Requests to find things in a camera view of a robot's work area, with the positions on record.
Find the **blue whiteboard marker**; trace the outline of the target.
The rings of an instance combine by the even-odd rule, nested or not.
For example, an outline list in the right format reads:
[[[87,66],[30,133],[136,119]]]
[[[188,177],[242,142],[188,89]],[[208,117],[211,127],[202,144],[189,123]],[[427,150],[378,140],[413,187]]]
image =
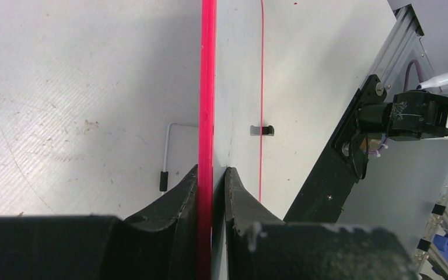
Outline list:
[[[441,88],[442,86],[448,85],[448,72],[434,76],[424,82],[421,82],[416,89],[417,90],[424,90],[429,88]]]

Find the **pink-framed whiteboard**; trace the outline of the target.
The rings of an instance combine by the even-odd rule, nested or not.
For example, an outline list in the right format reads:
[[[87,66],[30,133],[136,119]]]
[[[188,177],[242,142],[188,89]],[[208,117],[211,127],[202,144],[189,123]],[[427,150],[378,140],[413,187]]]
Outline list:
[[[262,1],[204,1],[198,143],[198,279],[226,279],[223,177],[261,198]]]

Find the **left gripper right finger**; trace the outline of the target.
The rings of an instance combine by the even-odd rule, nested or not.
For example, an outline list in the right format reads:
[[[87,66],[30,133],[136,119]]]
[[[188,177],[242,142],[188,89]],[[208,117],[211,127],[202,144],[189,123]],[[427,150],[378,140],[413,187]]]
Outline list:
[[[271,279],[279,263],[267,226],[284,222],[245,188],[235,167],[224,175],[227,271],[229,279]]]

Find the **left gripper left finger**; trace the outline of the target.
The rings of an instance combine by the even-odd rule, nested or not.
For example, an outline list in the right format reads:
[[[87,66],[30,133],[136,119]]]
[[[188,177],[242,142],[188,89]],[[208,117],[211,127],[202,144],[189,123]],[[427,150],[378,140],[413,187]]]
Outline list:
[[[124,221],[141,231],[134,271],[141,279],[195,279],[197,250],[195,165],[170,191]]]

